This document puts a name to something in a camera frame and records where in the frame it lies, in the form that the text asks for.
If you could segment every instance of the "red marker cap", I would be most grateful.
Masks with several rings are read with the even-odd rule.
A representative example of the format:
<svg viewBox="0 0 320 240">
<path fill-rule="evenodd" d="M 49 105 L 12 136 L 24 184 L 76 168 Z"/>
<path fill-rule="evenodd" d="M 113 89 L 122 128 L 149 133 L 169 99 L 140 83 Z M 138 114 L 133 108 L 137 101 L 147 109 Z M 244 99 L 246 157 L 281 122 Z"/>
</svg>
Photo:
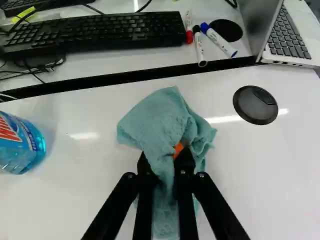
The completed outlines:
<svg viewBox="0 0 320 240">
<path fill-rule="evenodd" d="M 194 34 L 192 33 L 191 30 L 186 32 L 186 43 L 187 44 L 192 44 L 194 41 Z"/>
</svg>

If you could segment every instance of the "black keyboard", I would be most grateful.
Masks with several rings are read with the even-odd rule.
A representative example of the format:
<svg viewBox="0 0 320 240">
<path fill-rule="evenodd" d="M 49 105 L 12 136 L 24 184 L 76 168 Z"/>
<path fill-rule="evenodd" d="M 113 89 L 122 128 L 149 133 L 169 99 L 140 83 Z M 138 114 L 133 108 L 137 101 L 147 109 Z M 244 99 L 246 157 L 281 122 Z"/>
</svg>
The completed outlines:
<svg viewBox="0 0 320 240">
<path fill-rule="evenodd" d="M 178 11 L 92 15 L 21 24 L 3 37 L 2 54 L 17 58 L 57 50 L 169 47 L 185 40 Z"/>
<path fill-rule="evenodd" d="M 24 10 L 35 7 L 41 10 L 67 7 L 72 5 L 90 4 L 95 0 L 10 0 L 1 6 L 7 17 L 13 17 Z"/>
<path fill-rule="evenodd" d="M 284 5 L 274 23 L 268 46 L 273 55 L 311 59 L 304 40 Z"/>
</svg>

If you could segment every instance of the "blue microfiber cloth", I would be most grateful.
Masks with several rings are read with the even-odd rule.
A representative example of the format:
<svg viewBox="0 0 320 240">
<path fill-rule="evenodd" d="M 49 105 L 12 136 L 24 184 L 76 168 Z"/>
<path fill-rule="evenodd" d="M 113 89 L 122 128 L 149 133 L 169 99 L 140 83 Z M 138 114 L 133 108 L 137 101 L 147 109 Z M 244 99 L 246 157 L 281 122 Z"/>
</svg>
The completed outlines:
<svg viewBox="0 0 320 240">
<path fill-rule="evenodd" d="M 117 141 L 144 151 L 152 171 L 162 182 L 153 198 L 155 237 L 179 239 L 178 208 L 172 197 L 174 146 L 182 138 L 188 140 L 196 164 L 194 172 L 204 171 L 205 156 L 213 147 L 216 131 L 189 108 L 176 86 L 150 94 L 119 121 Z"/>
</svg>

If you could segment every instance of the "towel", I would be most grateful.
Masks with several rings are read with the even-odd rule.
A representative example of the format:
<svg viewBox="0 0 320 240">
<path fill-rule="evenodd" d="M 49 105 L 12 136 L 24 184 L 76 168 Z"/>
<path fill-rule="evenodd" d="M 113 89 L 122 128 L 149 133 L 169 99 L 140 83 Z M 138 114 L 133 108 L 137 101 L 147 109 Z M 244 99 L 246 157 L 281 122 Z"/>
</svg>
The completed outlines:
<svg viewBox="0 0 320 240">
<path fill-rule="evenodd" d="M 117 141 L 142 150 L 161 180 L 154 190 L 152 231 L 155 237 L 179 239 L 177 202 L 173 199 L 173 154 L 182 138 L 188 140 L 194 173 L 205 170 L 205 156 L 216 129 L 194 113 L 176 86 L 155 91 L 131 109 L 117 125 Z"/>
</svg>

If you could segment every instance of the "laptop keyboard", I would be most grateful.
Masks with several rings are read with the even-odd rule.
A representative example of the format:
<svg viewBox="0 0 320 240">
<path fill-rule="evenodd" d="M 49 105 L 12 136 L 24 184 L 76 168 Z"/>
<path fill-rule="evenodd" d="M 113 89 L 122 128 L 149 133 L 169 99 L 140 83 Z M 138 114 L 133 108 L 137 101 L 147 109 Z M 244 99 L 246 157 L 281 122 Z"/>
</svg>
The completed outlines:
<svg viewBox="0 0 320 240">
<path fill-rule="evenodd" d="M 274 23 L 268 46 L 273 55 L 311 59 L 304 40 L 284 5 Z"/>
</svg>

